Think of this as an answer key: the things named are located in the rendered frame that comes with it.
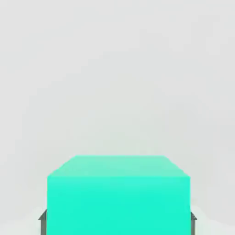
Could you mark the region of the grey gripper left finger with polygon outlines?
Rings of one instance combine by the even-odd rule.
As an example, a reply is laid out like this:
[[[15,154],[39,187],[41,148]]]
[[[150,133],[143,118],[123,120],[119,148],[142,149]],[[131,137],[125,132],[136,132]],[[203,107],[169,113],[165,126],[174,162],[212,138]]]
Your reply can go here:
[[[40,235],[46,235],[46,225],[47,225],[47,210],[45,209],[45,211],[41,214],[41,216],[38,218],[38,220],[40,221]]]

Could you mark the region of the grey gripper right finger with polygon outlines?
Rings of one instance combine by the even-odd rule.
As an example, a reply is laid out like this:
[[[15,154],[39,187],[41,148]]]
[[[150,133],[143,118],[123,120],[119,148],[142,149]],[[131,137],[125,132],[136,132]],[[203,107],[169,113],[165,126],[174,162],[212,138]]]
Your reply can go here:
[[[196,221],[197,217],[194,215],[193,212],[191,212],[191,235],[196,234]]]

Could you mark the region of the small turquoise cube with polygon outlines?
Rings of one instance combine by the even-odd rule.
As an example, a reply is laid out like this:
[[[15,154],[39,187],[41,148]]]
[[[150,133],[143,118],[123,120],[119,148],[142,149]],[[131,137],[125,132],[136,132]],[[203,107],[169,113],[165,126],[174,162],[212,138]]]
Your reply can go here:
[[[75,156],[47,177],[47,235],[190,235],[190,212],[164,156]]]

